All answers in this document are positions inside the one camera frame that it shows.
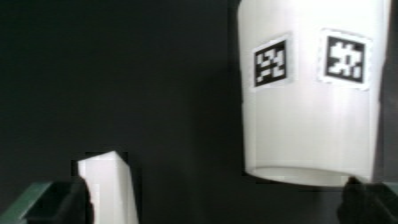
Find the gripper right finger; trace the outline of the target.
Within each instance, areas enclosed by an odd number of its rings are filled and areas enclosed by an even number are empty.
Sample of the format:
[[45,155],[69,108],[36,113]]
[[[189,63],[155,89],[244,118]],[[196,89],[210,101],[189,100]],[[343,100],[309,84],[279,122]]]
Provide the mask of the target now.
[[398,224],[398,183],[350,177],[341,194],[341,224]]

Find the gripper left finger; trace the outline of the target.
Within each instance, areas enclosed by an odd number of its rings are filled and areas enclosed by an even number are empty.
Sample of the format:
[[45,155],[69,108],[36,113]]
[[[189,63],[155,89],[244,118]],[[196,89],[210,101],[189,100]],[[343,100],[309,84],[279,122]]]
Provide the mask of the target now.
[[84,179],[34,182],[0,214],[0,224],[94,224]]

